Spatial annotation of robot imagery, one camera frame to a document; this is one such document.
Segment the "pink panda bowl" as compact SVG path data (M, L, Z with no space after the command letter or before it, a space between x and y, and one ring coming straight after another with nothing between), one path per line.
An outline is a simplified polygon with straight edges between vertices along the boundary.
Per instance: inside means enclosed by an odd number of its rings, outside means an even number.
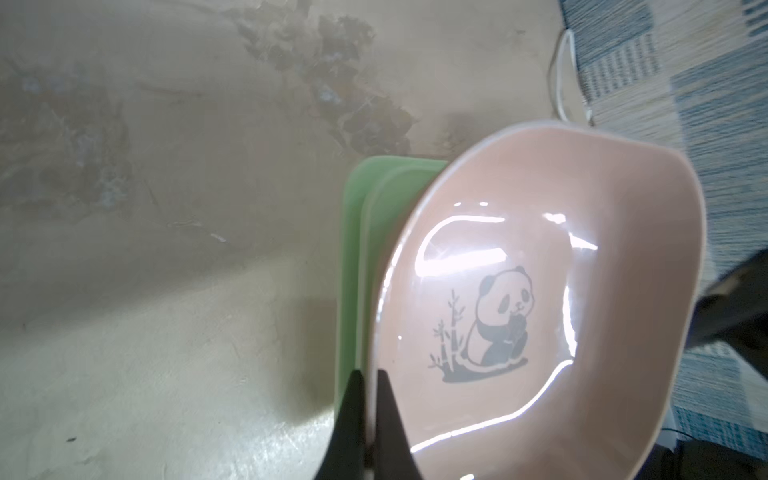
M632 479L670 403L706 238L681 152L497 132L422 194L372 308L425 479Z

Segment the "green electronic scale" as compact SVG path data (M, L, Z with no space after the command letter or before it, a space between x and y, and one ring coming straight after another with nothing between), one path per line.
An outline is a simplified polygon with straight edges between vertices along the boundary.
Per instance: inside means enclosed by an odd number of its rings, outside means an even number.
M403 222L445 160L374 156L348 176L341 205L340 283L337 294L335 398L338 413L352 371L365 369L367 314L379 268L390 257Z

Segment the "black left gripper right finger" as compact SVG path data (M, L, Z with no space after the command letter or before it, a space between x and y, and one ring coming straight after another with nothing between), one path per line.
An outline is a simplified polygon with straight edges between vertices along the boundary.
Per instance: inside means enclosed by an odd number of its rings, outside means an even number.
M389 375L377 373L374 438L374 478L380 480L422 480L410 452Z

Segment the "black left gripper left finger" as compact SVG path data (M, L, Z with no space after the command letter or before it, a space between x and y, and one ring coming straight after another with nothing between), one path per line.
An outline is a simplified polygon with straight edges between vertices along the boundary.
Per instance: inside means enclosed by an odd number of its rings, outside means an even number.
M315 480L361 480L365 470L365 381L359 370L348 379L338 416Z

